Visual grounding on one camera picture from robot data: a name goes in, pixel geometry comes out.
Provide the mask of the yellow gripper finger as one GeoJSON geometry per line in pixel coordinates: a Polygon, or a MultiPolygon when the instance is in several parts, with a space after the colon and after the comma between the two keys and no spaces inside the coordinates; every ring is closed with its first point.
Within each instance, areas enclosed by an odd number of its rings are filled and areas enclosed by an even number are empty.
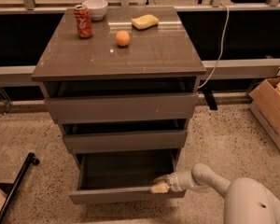
{"type": "Polygon", "coordinates": [[[170,175],[162,175],[162,176],[160,176],[160,177],[155,178],[155,179],[154,179],[154,183],[155,183],[155,184],[160,183],[160,182],[165,182],[165,183],[167,183],[168,180],[169,180],[169,177],[170,177],[170,175]]]}
{"type": "Polygon", "coordinates": [[[153,194],[163,194],[169,191],[170,187],[166,183],[160,183],[151,187],[150,191],[153,194]]]}

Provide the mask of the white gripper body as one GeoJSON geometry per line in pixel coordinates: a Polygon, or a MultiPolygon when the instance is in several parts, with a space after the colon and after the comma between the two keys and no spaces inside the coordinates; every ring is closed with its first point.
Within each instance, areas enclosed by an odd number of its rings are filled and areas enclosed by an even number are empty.
{"type": "Polygon", "coordinates": [[[170,190],[173,192],[180,192],[183,190],[179,182],[178,173],[169,174],[167,177],[167,184],[170,187],[170,190]]]}

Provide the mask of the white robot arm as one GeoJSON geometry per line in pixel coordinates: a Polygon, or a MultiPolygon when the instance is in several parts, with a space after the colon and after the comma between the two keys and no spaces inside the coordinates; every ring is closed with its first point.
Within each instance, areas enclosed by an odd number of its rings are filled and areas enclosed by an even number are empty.
{"type": "Polygon", "coordinates": [[[197,163],[190,171],[163,175],[154,182],[153,194],[213,189],[224,199],[224,224],[280,224],[280,200],[255,179],[229,181],[197,163]]]}

